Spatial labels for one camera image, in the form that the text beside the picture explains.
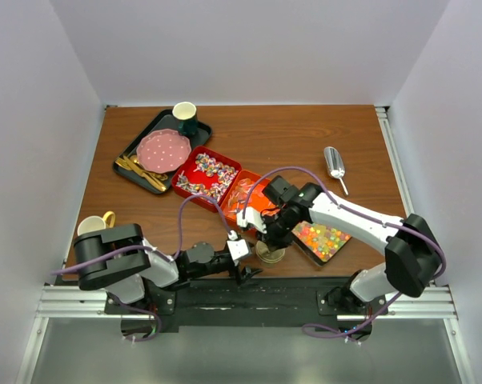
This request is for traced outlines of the silver metal scoop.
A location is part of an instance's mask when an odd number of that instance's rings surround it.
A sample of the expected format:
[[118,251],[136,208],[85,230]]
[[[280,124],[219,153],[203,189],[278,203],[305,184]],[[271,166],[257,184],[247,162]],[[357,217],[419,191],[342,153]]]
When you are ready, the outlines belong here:
[[332,178],[339,180],[340,185],[342,186],[344,195],[348,196],[349,192],[343,180],[346,170],[339,151],[333,146],[327,146],[323,150],[323,155],[327,163],[327,169],[328,169],[329,175]]

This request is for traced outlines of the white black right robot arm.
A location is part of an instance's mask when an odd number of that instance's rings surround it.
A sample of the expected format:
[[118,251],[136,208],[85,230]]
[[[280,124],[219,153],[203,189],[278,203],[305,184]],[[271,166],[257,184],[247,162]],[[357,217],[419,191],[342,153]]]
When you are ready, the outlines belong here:
[[446,269],[443,251],[417,214],[406,218],[379,214],[327,194],[314,183],[297,188],[280,176],[267,184],[263,194],[279,209],[263,216],[265,230],[259,239],[269,250],[289,246],[293,229],[308,222],[349,234],[384,256],[378,266],[354,273],[343,286],[327,293],[330,305],[350,314],[360,314],[372,300],[394,291],[418,298]]

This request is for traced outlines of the clear glass jar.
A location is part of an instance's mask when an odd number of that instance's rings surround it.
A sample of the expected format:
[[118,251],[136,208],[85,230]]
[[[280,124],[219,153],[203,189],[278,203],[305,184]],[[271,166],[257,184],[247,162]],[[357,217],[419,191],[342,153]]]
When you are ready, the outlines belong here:
[[259,255],[258,259],[263,267],[273,268],[284,259],[285,252],[270,252],[269,254]]

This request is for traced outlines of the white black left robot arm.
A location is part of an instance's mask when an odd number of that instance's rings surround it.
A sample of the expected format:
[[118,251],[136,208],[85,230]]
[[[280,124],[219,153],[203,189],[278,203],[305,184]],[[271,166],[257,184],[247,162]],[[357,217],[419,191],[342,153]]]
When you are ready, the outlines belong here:
[[152,246],[140,225],[129,224],[81,234],[73,248],[79,288],[104,289],[133,314],[149,308],[149,283],[162,290],[179,290],[192,280],[227,272],[242,285],[262,272],[239,267],[239,261],[251,255],[251,244],[241,237],[228,239],[222,250],[199,242],[174,257]]

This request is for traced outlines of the orange box of candies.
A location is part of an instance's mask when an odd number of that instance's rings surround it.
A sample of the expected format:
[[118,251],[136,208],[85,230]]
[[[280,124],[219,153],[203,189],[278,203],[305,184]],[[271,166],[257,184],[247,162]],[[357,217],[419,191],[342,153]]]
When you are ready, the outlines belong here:
[[[231,188],[224,198],[221,208],[228,223],[236,225],[236,214],[242,210],[250,188],[260,179],[258,174],[249,170],[241,170],[231,184]],[[258,212],[273,215],[278,208],[263,194],[263,189],[270,182],[264,179],[258,184],[248,199],[248,206],[253,207]]]

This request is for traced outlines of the red box of swirl candies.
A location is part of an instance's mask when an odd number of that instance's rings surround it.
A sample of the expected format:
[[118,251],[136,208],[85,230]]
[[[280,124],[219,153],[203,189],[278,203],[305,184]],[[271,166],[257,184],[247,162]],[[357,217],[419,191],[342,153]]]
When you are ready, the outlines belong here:
[[203,194],[221,205],[241,170],[237,161],[197,146],[171,179],[171,186],[183,198]]

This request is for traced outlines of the gold jar lid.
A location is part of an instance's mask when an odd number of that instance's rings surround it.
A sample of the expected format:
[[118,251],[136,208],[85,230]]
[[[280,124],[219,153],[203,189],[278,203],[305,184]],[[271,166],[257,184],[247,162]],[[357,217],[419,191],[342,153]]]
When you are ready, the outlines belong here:
[[263,262],[274,264],[283,259],[285,249],[269,250],[264,242],[257,241],[255,244],[255,253]]

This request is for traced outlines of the tin of star candies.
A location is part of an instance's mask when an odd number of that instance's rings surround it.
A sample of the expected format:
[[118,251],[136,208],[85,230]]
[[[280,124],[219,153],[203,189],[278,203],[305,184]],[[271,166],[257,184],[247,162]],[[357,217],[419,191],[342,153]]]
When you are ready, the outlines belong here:
[[326,265],[351,239],[336,228],[301,222],[292,231],[294,243],[318,266]]

